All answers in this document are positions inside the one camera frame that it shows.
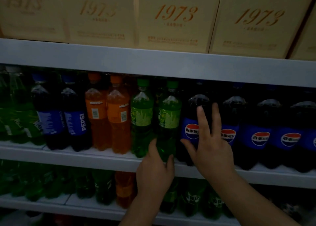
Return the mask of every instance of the beige box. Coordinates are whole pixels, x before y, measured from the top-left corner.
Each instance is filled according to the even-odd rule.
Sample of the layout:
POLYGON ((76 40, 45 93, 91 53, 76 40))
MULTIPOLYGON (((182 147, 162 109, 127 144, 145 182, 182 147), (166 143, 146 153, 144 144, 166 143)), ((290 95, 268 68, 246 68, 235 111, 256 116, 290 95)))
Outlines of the beige box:
POLYGON ((316 60, 316 5, 308 17, 290 59, 316 60))
POLYGON ((311 0, 220 0, 209 53, 285 58, 311 0))
POLYGON ((139 0, 139 47, 207 53, 219 0, 139 0))
POLYGON ((134 47, 134 0, 62 0, 70 43, 134 47))
POLYGON ((4 37, 65 42, 59 0, 0 0, 4 37))

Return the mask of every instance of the white shelf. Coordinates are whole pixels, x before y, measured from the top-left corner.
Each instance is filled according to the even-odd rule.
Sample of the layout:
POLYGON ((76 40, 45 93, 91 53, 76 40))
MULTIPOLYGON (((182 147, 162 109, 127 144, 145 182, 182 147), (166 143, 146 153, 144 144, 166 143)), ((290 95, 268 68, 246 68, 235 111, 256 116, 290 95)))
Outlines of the white shelf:
MULTIPOLYGON (((0 207, 32 210, 38 212, 66 214, 80 217, 110 219, 120 221, 126 210, 115 202, 110 205, 99 204, 95 197, 81 200, 77 195, 61 195, 55 199, 41 198, 37 202, 31 202, 25 197, 14 198, 10 194, 0 196, 0 207)), ((209 220, 200 213, 187 218, 182 212, 176 210, 173 214, 158 213, 154 224, 165 226, 239 226, 236 219, 221 216, 218 220, 209 220)))
MULTIPOLYGON (((113 153, 111 149, 98 151, 95 148, 75 152, 71 147, 64 150, 51 151, 46 146, 34 146, 30 143, 14 144, 11 142, 0 143, 0 158, 126 172, 136 172, 141 162, 141 159, 136 158, 131 152, 120 155, 113 153)), ((257 164, 249 171, 238 167, 236 167, 236 171, 252 184, 316 189, 316 170, 300 173, 285 166, 270 170, 261 164, 257 164)), ((196 167, 189 167, 177 160, 175 160, 175 175, 187 178, 203 178, 196 167)))
POLYGON ((316 87, 316 61, 0 39, 0 63, 316 87))

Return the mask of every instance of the mirinda bottle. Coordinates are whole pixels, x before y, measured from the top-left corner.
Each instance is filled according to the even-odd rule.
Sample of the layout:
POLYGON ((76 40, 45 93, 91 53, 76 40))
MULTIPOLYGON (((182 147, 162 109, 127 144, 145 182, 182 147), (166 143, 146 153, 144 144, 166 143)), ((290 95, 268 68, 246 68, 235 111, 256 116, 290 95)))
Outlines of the mirinda bottle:
POLYGON ((111 126, 107 118, 106 96, 101 75, 89 72, 90 89, 85 92, 88 118, 91 123, 93 146, 100 151, 111 148, 111 126))
POLYGON ((136 173, 115 172, 116 203, 122 208, 127 209, 136 197, 135 178, 136 173))
POLYGON ((112 127, 112 149, 114 153, 126 154, 131 148, 130 96, 121 76, 111 76, 111 83, 107 115, 112 127))

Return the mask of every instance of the green bottle cap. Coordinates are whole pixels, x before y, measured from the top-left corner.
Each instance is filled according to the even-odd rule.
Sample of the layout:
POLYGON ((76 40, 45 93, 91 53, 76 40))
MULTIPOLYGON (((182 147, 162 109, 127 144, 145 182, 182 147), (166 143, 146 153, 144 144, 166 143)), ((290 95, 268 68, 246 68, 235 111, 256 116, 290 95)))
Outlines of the green bottle cap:
POLYGON ((172 80, 167 80, 167 87, 171 89, 178 88, 179 86, 179 81, 172 81, 172 80))
POLYGON ((149 80, 148 79, 138 78, 137 79, 137 85, 140 86, 140 87, 148 87, 149 86, 149 80))

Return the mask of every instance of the blue pepsi label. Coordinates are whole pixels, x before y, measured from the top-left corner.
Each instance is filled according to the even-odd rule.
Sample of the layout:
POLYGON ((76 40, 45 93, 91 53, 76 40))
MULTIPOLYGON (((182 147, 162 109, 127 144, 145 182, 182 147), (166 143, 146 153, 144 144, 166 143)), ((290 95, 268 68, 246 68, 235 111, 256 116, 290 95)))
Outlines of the blue pepsi label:
POLYGON ((181 139, 187 139, 192 144, 198 144, 198 122, 197 120, 191 120, 184 118, 181 127, 181 139))
POLYGON ((303 131, 288 127, 272 129, 268 144, 283 150, 290 150, 300 140, 303 131))
POLYGON ((87 132, 87 116, 83 111, 65 111, 65 118, 70 135, 83 135, 87 132))
POLYGON ((46 135, 59 134, 65 129, 63 112, 60 110, 38 111, 43 133, 46 135))
POLYGON ((307 150, 316 151, 316 129, 306 129, 298 144, 307 150))
POLYGON ((262 150, 270 137, 271 131, 271 128, 243 124, 239 129, 238 140, 249 148, 262 150))
POLYGON ((230 145, 233 145, 239 126, 222 125, 222 139, 226 140, 230 145))

